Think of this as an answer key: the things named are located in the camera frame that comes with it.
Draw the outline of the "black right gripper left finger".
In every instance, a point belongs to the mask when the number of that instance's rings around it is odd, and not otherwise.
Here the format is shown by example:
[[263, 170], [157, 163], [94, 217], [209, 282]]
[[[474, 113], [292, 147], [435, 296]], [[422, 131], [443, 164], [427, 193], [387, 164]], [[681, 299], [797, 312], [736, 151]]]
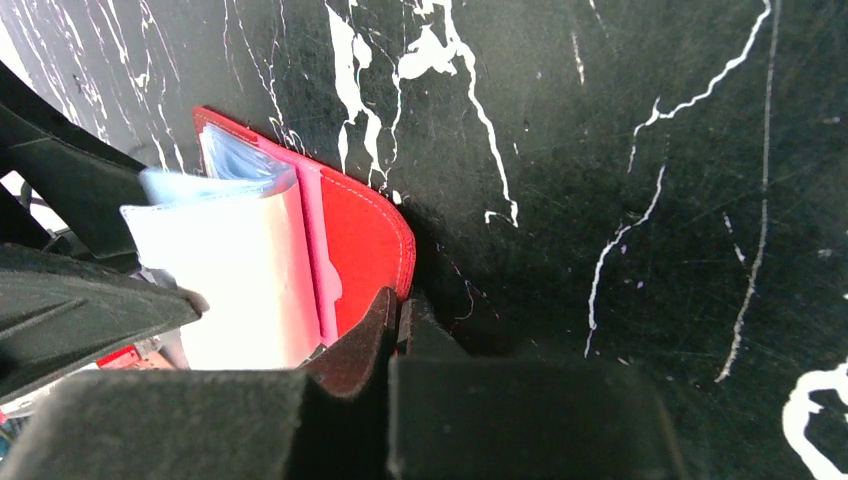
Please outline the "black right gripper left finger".
[[5, 479], [382, 479], [398, 301], [292, 370], [89, 371], [11, 445]]

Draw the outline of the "red leather card holder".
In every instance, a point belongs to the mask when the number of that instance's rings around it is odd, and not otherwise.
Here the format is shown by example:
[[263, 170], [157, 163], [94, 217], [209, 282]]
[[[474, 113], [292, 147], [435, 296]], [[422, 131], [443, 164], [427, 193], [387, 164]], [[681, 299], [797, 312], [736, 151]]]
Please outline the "red leather card holder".
[[147, 168], [147, 203], [120, 207], [142, 267], [201, 304], [179, 330], [189, 368], [293, 368], [381, 289], [407, 298], [415, 239], [391, 202], [215, 111], [193, 121], [200, 172]]

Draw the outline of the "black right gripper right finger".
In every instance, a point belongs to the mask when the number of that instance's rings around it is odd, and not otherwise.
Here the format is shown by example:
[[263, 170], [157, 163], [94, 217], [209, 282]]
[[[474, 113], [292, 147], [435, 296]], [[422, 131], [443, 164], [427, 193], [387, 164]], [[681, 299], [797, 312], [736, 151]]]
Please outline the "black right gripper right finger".
[[394, 479], [682, 479], [669, 414], [636, 370], [469, 355], [423, 297], [388, 365]]

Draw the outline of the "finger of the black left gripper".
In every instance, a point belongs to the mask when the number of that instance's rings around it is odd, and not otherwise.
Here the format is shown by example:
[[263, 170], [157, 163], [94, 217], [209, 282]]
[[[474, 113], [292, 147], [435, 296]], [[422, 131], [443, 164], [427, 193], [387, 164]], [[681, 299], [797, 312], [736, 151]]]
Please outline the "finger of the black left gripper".
[[1, 171], [19, 173], [94, 256], [136, 251], [119, 208], [148, 203], [138, 177], [144, 168], [1, 67]]
[[191, 293], [19, 245], [1, 247], [1, 400], [198, 320]]

